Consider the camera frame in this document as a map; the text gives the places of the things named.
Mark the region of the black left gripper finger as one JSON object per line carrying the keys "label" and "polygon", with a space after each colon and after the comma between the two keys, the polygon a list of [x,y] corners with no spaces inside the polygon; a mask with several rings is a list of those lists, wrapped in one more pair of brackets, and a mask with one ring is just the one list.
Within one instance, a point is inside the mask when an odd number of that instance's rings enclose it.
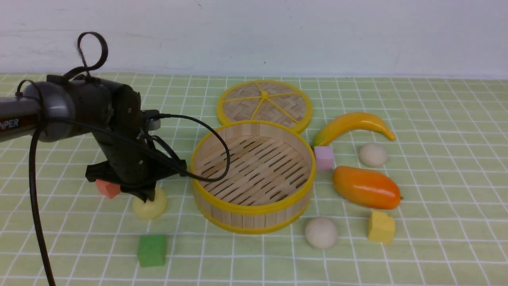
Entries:
{"label": "black left gripper finger", "polygon": [[128,188],[128,194],[141,199],[143,203],[154,201],[156,191],[155,187]]}

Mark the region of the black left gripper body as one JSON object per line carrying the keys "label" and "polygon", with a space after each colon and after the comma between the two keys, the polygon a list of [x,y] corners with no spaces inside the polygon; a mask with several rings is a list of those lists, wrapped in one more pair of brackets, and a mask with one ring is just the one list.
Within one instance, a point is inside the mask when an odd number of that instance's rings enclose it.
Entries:
{"label": "black left gripper body", "polygon": [[155,146],[141,134],[145,121],[139,93],[127,85],[118,87],[112,93],[112,107],[113,115],[106,127],[111,134],[92,132],[106,161],[89,165],[85,172],[87,180],[111,182],[120,185],[123,191],[150,191],[158,180],[179,174],[157,159],[165,158],[162,152],[148,156],[141,151],[142,148],[155,151]]}

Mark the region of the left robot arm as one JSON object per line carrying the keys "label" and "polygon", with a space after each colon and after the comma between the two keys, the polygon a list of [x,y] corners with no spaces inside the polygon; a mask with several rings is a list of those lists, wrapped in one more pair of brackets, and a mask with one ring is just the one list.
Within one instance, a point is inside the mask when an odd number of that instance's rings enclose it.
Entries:
{"label": "left robot arm", "polygon": [[183,174],[187,163],[173,151],[170,157],[148,138],[149,121],[158,111],[141,109],[141,96],[130,86],[78,76],[63,84],[42,81],[22,94],[1,98],[1,141],[33,135],[48,121],[39,141],[51,143],[91,133],[106,161],[89,165],[88,181],[117,184],[142,201],[154,200],[158,180]]}

